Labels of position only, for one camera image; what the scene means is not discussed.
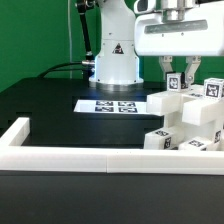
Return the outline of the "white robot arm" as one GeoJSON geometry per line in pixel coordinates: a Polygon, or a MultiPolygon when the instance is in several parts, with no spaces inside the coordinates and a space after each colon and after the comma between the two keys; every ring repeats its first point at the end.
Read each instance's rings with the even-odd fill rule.
{"type": "Polygon", "coordinates": [[[174,56],[184,56],[184,82],[194,82],[202,56],[224,56],[224,0],[97,0],[101,12],[101,50],[92,87],[126,90],[143,84],[139,58],[157,56],[164,73],[174,56]]]}

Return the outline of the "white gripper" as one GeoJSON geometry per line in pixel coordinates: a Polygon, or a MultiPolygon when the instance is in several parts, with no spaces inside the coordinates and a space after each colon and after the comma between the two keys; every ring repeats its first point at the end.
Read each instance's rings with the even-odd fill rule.
{"type": "Polygon", "coordinates": [[[156,11],[137,15],[135,50],[140,56],[160,56],[164,79],[174,73],[172,56],[187,56],[185,88],[194,83],[200,56],[224,56],[224,1],[161,1],[156,11]]]}

